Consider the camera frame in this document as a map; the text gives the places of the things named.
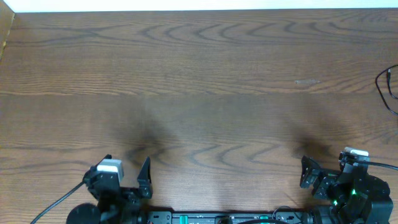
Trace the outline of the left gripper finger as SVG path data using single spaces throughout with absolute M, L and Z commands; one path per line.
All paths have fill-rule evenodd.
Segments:
M 153 188 L 150 176 L 150 157 L 147 157 L 141 167 L 140 173 L 137 176 L 139 183 L 139 193 L 142 198 L 152 198 Z
M 111 158 L 112 158 L 112 155 L 110 155 L 110 154 L 105 155 L 105 156 L 102 158 L 102 160 L 99 161 L 99 163 L 97 163 L 97 164 L 91 166 L 90 169 L 89 169 L 88 171 L 86 171 L 86 173 L 85 173 L 84 176 L 83 176 L 82 181 L 83 181 L 83 183 L 84 183 L 87 187 L 90 186 L 90 184 L 91 184 L 91 179 L 95 176 L 95 174 L 96 174 L 96 172 L 97 172 L 97 167 L 99 166 L 99 164 L 100 164 L 101 162 L 103 162 L 105 159 L 111 159 Z

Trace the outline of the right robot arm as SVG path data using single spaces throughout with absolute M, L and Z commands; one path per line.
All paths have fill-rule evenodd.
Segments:
M 302 223 L 389 223 L 394 208 L 390 188 L 368 174 L 368 166 L 377 165 L 368 156 L 341 152 L 340 170 L 324 169 L 307 156 L 301 163 L 300 187 L 313 187 L 314 198 L 331 202 L 303 213 Z

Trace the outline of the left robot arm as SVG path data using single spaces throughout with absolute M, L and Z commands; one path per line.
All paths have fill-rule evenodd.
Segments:
M 83 203 L 67 216 L 70 224 L 128 223 L 145 224 L 146 213 L 141 210 L 141 201 L 153 195 L 150 177 L 150 158 L 146 158 L 139 175 L 138 187 L 122 187 L 124 177 L 122 161 L 106 155 L 90 167 L 83 176 L 83 184 L 97 200 L 97 204 Z

